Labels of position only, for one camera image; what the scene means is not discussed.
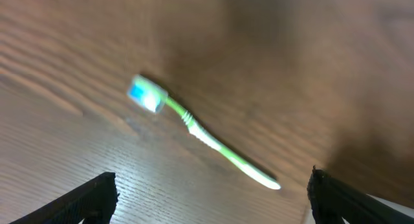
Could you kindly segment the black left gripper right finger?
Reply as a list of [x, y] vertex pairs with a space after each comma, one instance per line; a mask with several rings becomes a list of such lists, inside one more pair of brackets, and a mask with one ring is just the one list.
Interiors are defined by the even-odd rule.
[[316, 224], [413, 224], [413, 218], [313, 168], [307, 193]]

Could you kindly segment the green white toothbrush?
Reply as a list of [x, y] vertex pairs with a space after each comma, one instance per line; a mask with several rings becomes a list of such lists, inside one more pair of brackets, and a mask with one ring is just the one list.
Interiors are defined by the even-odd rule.
[[276, 178], [265, 173], [257, 166], [254, 166], [220, 140], [216, 139], [199, 124], [190, 111], [180, 105], [174, 98], [170, 97], [169, 93], [155, 82], [137, 74], [131, 80], [127, 95], [136, 105], [152, 113], [159, 113], [164, 106], [168, 106], [178, 114], [190, 135], [193, 135], [213, 150], [218, 151], [240, 171], [259, 184], [271, 190], [281, 189], [281, 185]]

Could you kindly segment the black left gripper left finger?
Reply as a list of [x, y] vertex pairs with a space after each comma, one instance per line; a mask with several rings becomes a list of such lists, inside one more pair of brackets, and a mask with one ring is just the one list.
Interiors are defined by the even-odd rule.
[[118, 192], [114, 172], [104, 172], [10, 224], [109, 224]]

